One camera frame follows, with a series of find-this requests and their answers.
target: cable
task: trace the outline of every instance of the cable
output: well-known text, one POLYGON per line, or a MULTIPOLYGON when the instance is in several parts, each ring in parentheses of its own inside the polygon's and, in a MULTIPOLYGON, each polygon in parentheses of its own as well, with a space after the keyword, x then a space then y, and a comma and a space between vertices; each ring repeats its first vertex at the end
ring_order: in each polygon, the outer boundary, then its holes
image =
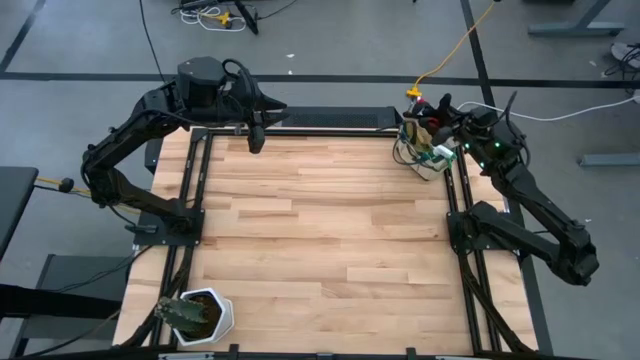
POLYGON ((162 75, 162 70, 160 70, 160 63, 158 63, 158 57, 156 56, 156 51, 153 48, 153 43, 151 43, 151 37, 149 36, 149 30, 147 29, 147 21, 144 18, 144 8, 142 7, 142 0, 138 0, 140 4, 140 17, 142 18, 142 27, 144 27, 144 33, 147 35, 147 42, 149 42, 149 47, 151 48, 151 54, 153 54, 153 60, 156 62, 156 67, 158 68, 158 74, 160 74, 160 79, 162 79, 163 83, 167 81, 164 79, 164 75, 162 75))
POLYGON ((210 28, 207 27, 202 21, 202 18, 216 19, 216 17, 220 16, 220 14, 222 14, 222 10, 220 10, 220 8, 217 6, 206 7, 203 10, 180 10, 180 20, 188 25, 199 24, 203 29, 207 31, 240 32, 247 28, 247 23, 242 17, 229 17, 230 22, 233 22, 233 20, 242 21, 243 26, 240 29, 210 28))
POLYGON ((133 221, 127 219, 126 217, 122 216, 122 214, 120 214, 116 209, 113 208, 112 205, 109 205, 109 209, 111 209, 111 212, 114 213, 117 217, 119 217, 120 219, 126 221, 129 223, 129 225, 135 227, 136 223, 134 223, 133 221))
POLYGON ((393 157, 393 161, 395 161, 397 164, 399 165, 407 165, 407 166, 413 166, 413 165, 420 165, 420 161, 415 161, 415 162, 406 162, 404 159, 402 159, 402 161, 398 160, 398 158, 396 157, 396 150, 398 149, 398 142, 400 142, 400 138, 396 138, 396 142, 393 144, 393 147, 391 148, 391 157, 393 157))
MULTIPOLYGON (((622 57, 622 59, 618 60, 618 63, 616 65, 613 65, 612 67, 605 70, 604 75, 611 76, 617 73, 621 73, 622 80, 626 81, 627 74, 630 74, 631 79, 629 79, 629 81, 633 81, 636 79, 636 76, 638 75, 638 73, 640 73, 640 69, 634 68, 633 66, 630 65, 630 63, 634 60, 640 59, 640 43, 629 45, 628 47, 631 48, 631 50, 629 50, 622 57)), ((633 94, 633 89, 625 89, 625 91, 629 95, 633 94)))
POLYGON ((59 289, 56 290, 49 290, 51 292, 56 292, 56 293, 65 293, 86 285, 89 285, 91 283, 94 283, 100 279, 102 279, 103 277, 109 276, 115 272, 118 272, 121 269, 124 269, 125 267, 129 267, 131 265, 133 265, 133 263, 140 257, 142 256, 142 254, 144 254, 145 252, 147 252, 149 249, 151 249, 151 246, 147 246, 146 248, 140 250, 140 252, 138 252, 135 256, 132 257, 133 253, 131 255, 129 255, 128 257, 124 258, 122 261, 120 261, 114 268, 112 268, 111 270, 104 270, 104 271, 100 271, 97 272, 95 274, 93 274, 90 278, 88 278, 85 281, 81 281, 78 283, 73 283, 73 284, 68 284, 65 285, 59 289), (128 261, 126 263, 124 263, 124 261, 126 261, 128 258, 131 258, 131 261, 128 261))
MULTIPOLYGON (((537 117, 533 117, 533 116, 528 116, 528 115, 522 115, 522 114, 518 114, 515 113, 513 111, 511 111, 511 115, 513 116, 517 116, 523 119, 529 119, 529 120, 536 120, 536 121, 558 121, 558 120, 564 120, 564 119, 568 119, 570 117, 574 117, 577 115, 582 115, 584 113, 588 113, 591 111, 595 111, 595 110, 601 110, 601 109, 607 109, 607 108, 611 108, 611 107, 616 107, 616 106, 620 106, 623 104, 626 104, 628 102, 632 102, 636 99, 640 99, 640 96, 635 96, 617 103, 613 103, 613 104, 606 104, 606 105, 600 105, 600 106, 594 106, 594 107, 590 107, 588 109, 584 109, 584 110, 580 110, 578 112, 572 113, 572 114, 567 114, 567 115, 563 115, 563 116, 559 116, 559 117, 555 117, 555 118, 548 118, 548 119, 541 119, 541 118, 537 118, 537 117)), ((487 109, 491 109, 491 110, 495 110, 495 111, 499 111, 499 112, 504 112, 504 110, 497 108, 497 107, 493 107, 487 104, 482 104, 482 103, 478 103, 475 101, 467 101, 465 103, 463 103, 462 105, 458 106, 458 110, 462 109, 463 107, 467 106, 467 105, 476 105, 476 106, 482 106, 482 107, 486 107, 487 109)))
POLYGON ((527 157, 527 159, 524 161, 524 167, 528 168, 529 164, 531 164, 531 151, 529 150, 529 145, 527 145, 527 142, 525 141, 525 137, 522 134, 519 134, 518 132, 516 132, 516 130, 513 128, 513 124, 511 123, 511 106, 513 105, 513 102, 516 99, 516 96, 518 95, 517 91, 514 91, 511 96, 509 97, 509 101, 507 101, 507 107, 504 109, 504 112, 502 113, 502 115, 500 115, 500 117, 498 118, 501 119, 503 116, 505 118, 505 122, 507 123, 507 128, 509 128, 509 131, 511 132, 511 134, 513 135, 513 137, 515 137, 520 145, 522 145, 522 147, 524 148, 524 152, 525 155, 527 157))
MULTIPOLYGON (((55 184, 55 185, 60 185, 62 182, 58 181, 58 180, 53 180, 53 179, 48 179, 48 178, 44 178, 44 177, 38 177, 36 178, 37 181, 41 181, 44 183, 48 183, 48 184, 55 184)), ((91 192, 87 189, 83 189, 83 188, 78 188, 78 187, 74 187, 73 190, 71 190, 71 192, 65 193, 62 192, 56 188, 50 188, 50 187, 46 187, 46 186, 40 186, 40 185, 33 185, 35 188, 38 189, 42 189, 42 190, 49 190, 49 191, 54 191, 57 193, 61 193, 61 194, 70 194, 70 195, 77 195, 80 196, 82 198, 85 199, 91 199, 91 192)), ((131 208, 125 204, 118 204, 116 205, 116 207, 118 207, 120 210, 129 213, 131 215, 140 215, 140 212, 137 211, 135 208, 131 208)))
POLYGON ((473 24, 473 26, 471 28, 469 28, 469 30, 467 31, 466 34, 464 34, 462 36, 462 38, 460 39, 460 41, 458 42, 458 45, 456 45, 455 48, 453 48, 453 50, 449 53, 449 55, 447 55, 446 58, 444 58, 444 60, 442 60, 442 62, 440 63, 440 65, 438 65, 435 69, 426 72, 422 75, 420 75, 418 77, 418 80, 416 80, 416 82, 413 84, 413 87, 407 91, 407 95, 409 96, 422 96, 422 93, 420 92, 420 89, 418 89, 418 85, 420 84, 420 82, 426 78, 429 77, 435 73, 437 73, 438 71, 442 70, 442 68, 449 62, 449 60, 451 60, 451 58, 453 57, 453 55, 458 52, 458 50, 460 49, 460 46, 462 46, 462 43, 467 39, 467 37, 469 37, 469 34, 471 34, 478 25, 480 25, 480 23, 482 23, 482 21, 484 20, 484 18, 487 17, 487 15, 489 15, 489 13, 491 12, 491 10, 493 9, 493 6, 495 5, 495 1, 491 2, 491 5, 489 5, 489 8, 484 12, 484 14, 482 14, 482 16, 480 16, 480 18, 478 19, 478 21, 476 21, 475 24, 473 24))
POLYGON ((291 6, 291 5, 295 4, 295 3, 296 3, 296 1, 298 1, 298 0, 293 0, 293 1, 291 1, 291 2, 290 2, 290 3, 288 3, 287 5, 285 5, 285 6, 281 7, 280 9, 278 9, 278 10, 276 10, 276 11, 272 12, 272 13, 271 13, 271 14, 269 14, 269 15, 266 15, 266 16, 259 16, 256 20, 264 20, 264 19, 270 18, 270 17, 272 17, 273 15, 276 15, 277 13, 279 13, 279 12, 283 11, 284 9, 288 8, 289 6, 291 6))
POLYGON ((105 325, 107 325, 109 323, 109 321, 111 321, 113 318, 115 318, 118 314, 120 314, 120 309, 118 309, 113 314, 109 315, 108 318, 104 319, 103 322, 101 322, 98 326, 94 327, 93 329, 87 330, 87 331, 83 332, 82 334, 80 334, 80 335, 78 335, 78 336, 76 336, 76 337, 74 337, 72 339, 69 339, 69 340, 67 340, 67 341, 65 341, 63 343, 58 344, 58 345, 52 346, 52 347, 50 347, 48 349, 44 349, 44 350, 41 350, 41 351, 38 351, 38 352, 34 352, 32 354, 27 354, 27 355, 24 355, 24 356, 19 356, 16 359, 19 359, 21 357, 27 357, 27 356, 28 357, 40 356, 40 355, 48 354, 48 353, 50 353, 52 351, 56 351, 58 349, 61 349, 61 348, 65 347, 65 346, 67 346, 69 344, 72 344, 72 343, 74 343, 74 342, 76 342, 78 340, 81 340, 82 338, 85 338, 85 337, 87 337, 87 336, 89 336, 89 335, 91 335, 91 334, 93 334, 95 332, 98 332, 105 325))
POLYGON ((257 96, 256 96, 255 83, 253 81, 251 81, 251 72, 240 61, 238 61, 236 59, 226 59, 226 60, 224 60, 222 62, 222 69, 224 69, 225 74, 227 74, 228 76, 230 76, 232 78, 238 78, 238 75, 232 74, 229 71, 227 71, 227 64, 228 63, 236 64, 236 66, 238 66, 238 68, 240 68, 240 71, 242 71, 242 73, 244 73, 244 75, 249 80, 249 85, 251 86, 251 108, 255 109, 258 99, 257 99, 257 96))

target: white pot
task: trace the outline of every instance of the white pot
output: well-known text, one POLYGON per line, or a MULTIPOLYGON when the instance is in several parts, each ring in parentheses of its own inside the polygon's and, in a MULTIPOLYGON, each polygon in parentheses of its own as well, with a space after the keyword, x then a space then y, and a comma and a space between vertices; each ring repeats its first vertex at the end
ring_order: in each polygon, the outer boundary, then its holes
POLYGON ((182 334, 180 334, 180 331, 173 329, 173 333, 176 334, 178 340, 180 341, 180 345, 182 346, 192 346, 206 342, 215 343, 233 328, 233 303, 230 300, 225 299, 222 295, 217 293, 212 288, 185 291, 182 293, 182 295, 180 295, 180 299, 189 299, 190 297, 201 293, 210 294, 214 298, 216 303, 218 303, 218 306, 220 306, 220 309, 222 310, 222 313, 220 314, 220 320, 218 320, 218 325, 216 325, 216 328, 213 330, 211 336, 204 339, 189 341, 186 340, 182 336, 182 334))

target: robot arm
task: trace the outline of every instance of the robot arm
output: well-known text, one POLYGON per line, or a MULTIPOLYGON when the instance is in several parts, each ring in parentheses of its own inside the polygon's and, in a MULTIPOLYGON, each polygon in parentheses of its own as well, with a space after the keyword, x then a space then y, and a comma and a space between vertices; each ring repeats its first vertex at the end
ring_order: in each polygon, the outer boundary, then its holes
POLYGON ((249 149, 257 154, 265 141, 264 128, 281 120, 268 111, 284 108, 285 104, 262 94, 239 62, 191 59, 178 66, 175 80, 147 92, 124 124, 111 128, 99 144, 88 146, 82 178, 100 206, 125 203, 161 217, 173 232, 187 231, 195 217, 193 209, 178 199, 166 200, 132 185, 115 166, 148 140, 163 138, 180 127, 188 130, 192 125, 247 124, 249 149), (236 74, 227 71, 229 63, 240 68, 236 74))
POLYGON ((504 112, 505 121, 491 110, 475 108, 462 113, 452 108, 451 96, 445 95, 438 109, 423 105, 420 113, 412 111, 411 117, 436 118, 430 124, 433 145, 444 143, 453 137, 465 152, 482 168, 481 175, 489 176, 493 187, 503 196, 527 209, 557 239, 557 243, 538 236, 512 222, 491 205, 479 202, 461 214, 464 235, 477 239, 487 236, 505 249, 520 249, 539 257, 551 271, 572 285, 587 285, 591 274, 598 269, 596 250, 584 225, 570 219, 537 187, 533 175, 527 169, 529 149, 525 136, 509 121, 509 108, 504 112), (520 153, 525 150, 524 162, 520 153))

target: white cable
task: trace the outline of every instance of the white cable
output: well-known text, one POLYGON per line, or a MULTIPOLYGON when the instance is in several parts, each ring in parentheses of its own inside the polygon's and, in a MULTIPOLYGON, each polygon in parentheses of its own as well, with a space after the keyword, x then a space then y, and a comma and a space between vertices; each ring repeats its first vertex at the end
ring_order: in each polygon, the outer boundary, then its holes
POLYGON ((222 10, 220 10, 220 8, 217 7, 217 6, 206 7, 203 10, 192 10, 192 11, 180 10, 180 20, 182 20, 183 23, 189 24, 189 25, 200 24, 200 26, 202 26, 202 28, 207 30, 207 31, 240 32, 240 31, 246 29, 246 27, 247 27, 247 23, 244 20, 244 18, 241 18, 241 17, 230 17, 229 21, 240 20, 240 21, 242 21, 243 26, 240 29, 210 28, 210 27, 207 27, 204 24, 204 22, 202 21, 202 18, 203 18, 202 14, 218 16, 218 15, 222 14, 222 10))
MULTIPOLYGON (((628 102, 632 102, 632 101, 635 101, 635 100, 640 100, 640 96, 634 96, 632 98, 629 98, 629 99, 626 99, 626 100, 623 100, 623 101, 620 101, 620 102, 617 102, 617 103, 613 103, 613 104, 594 106, 594 107, 591 107, 591 108, 588 108, 588 109, 580 110, 580 111, 575 112, 573 114, 568 114, 568 115, 559 116, 559 117, 556 117, 556 118, 549 118, 549 119, 541 119, 541 118, 537 118, 537 117, 533 117, 533 116, 522 115, 522 114, 515 113, 513 111, 510 112, 510 115, 518 116, 518 117, 521 117, 521 118, 524 118, 524 119, 529 119, 529 120, 536 120, 536 121, 558 121, 558 120, 564 120, 564 119, 567 119, 567 118, 570 118, 570 117, 573 117, 573 116, 581 115, 581 114, 584 114, 584 113, 587 113, 587 112, 590 112, 590 111, 594 111, 594 110, 600 110, 600 109, 606 109, 606 108, 610 108, 610 107, 620 106, 622 104, 626 104, 628 102)), ((486 107, 487 109, 491 109, 491 110, 495 110, 495 111, 499 111, 499 112, 504 112, 503 109, 499 109, 499 108, 496 108, 496 107, 493 107, 493 106, 489 106, 487 104, 478 103, 478 102, 475 102, 475 101, 467 101, 466 103, 458 106, 458 110, 462 109, 463 107, 465 107, 467 105, 478 105, 478 106, 486 107)))

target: wooden table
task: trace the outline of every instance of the wooden table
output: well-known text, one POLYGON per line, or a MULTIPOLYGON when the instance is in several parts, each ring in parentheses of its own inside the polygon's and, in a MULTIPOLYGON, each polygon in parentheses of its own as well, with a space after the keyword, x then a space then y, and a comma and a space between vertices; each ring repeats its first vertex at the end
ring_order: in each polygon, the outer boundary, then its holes
MULTIPOLYGON (((154 193, 178 197, 188 144, 183 131, 165 138, 154 193)), ((472 353, 444 180, 425 182, 396 164, 392 146, 390 138, 271 136, 252 155, 244 137, 214 138, 189 289, 213 287, 233 301, 236 324, 217 344, 189 350, 472 353)), ((503 208, 489 179, 467 164, 474 200, 503 208)), ((114 344, 157 301, 166 252, 155 247, 133 265, 114 344)), ((485 258, 496 307, 535 348, 516 257, 485 258)))

